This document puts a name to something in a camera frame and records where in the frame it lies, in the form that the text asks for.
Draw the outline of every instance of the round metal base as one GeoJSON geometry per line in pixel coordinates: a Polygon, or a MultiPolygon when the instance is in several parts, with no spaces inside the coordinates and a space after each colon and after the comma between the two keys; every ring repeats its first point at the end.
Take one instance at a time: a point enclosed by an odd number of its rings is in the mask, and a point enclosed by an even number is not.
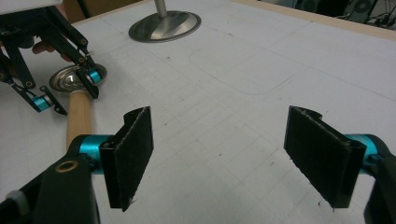
{"type": "Polygon", "coordinates": [[[139,42],[165,42],[189,35],[200,25],[201,18],[194,13],[168,11],[166,17],[156,13],[135,23],[129,29],[129,36],[139,42]]]}
{"type": "MultiPolygon", "coordinates": [[[[97,63],[96,66],[103,76],[103,79],[100,81],[102,82],[106,78],[107,70],[99,63],[97,63]]],[[[71,65],[59,70],[50,78],[49,85],[56,91],[72,92],[84,90],[84,85],[76,74],[78,69],[78,65],[71,65]]]]}

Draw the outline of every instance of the metal disc base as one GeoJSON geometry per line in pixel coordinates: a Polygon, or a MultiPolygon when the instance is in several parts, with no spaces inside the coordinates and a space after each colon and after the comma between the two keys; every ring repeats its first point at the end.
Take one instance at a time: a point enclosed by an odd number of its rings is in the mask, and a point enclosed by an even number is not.
{"type": "Polygon", "coordinates": [[[201,18],[194,13],[168,11],[163,18],[155,13],[135,23],[129,29],[129,36],[139,42],[165,42],[189,35],[200,25],[201,18]]]}

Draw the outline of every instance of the metal pole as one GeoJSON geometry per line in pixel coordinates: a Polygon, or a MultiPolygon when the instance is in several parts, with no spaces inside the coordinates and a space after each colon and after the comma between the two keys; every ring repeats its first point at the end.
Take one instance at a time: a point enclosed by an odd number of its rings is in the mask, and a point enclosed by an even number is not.
{"type": "Polygon", "coordinates": [[[160,15],[161,18],[168,16],[168,13],[166,12],[165,0],[155,0],[154,2],[158,15],[160,15]]]}

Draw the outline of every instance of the wooden dowel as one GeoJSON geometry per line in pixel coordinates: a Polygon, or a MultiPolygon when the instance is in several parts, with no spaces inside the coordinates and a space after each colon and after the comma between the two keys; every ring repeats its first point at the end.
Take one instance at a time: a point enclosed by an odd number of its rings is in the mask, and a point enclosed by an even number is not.
{"type": "Polygon", "coordinates": [[[67,115],[66,148],[81,134],[92,134],[90,97],[85,91],[70,93],[67,115]]]}

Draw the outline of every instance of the white table surface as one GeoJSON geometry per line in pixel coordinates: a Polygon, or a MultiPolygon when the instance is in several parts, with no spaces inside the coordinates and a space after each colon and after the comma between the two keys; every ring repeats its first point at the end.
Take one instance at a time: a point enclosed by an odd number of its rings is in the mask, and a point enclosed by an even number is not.
{"type": "MultiPolygon", "coordinates": [[[[350,207],[333,211],[283,149],[288,109],[375,134],[396,154],[395,41],[230,0],[166,6],[198,14],[201,27],[171,42],[133,41],[129,28],[156,12],[153,2],[77,25],[108,70],[92,102],[94,133],[114,134],[123,114],[152,109],[155,149],[136,202],[110,209],[103,177],[93,177],[102,222],[363,223],[374,180],[361,175],[350,207]]],[[[23,55],[37,86],[68,65],[56,53],[23,55]]],[[[67,107],[67,94],[56,95],[67,107]]],[[[37,114],[4,83],[0,102],[4,199],[62,157],[66,117],[37,114]]]]}

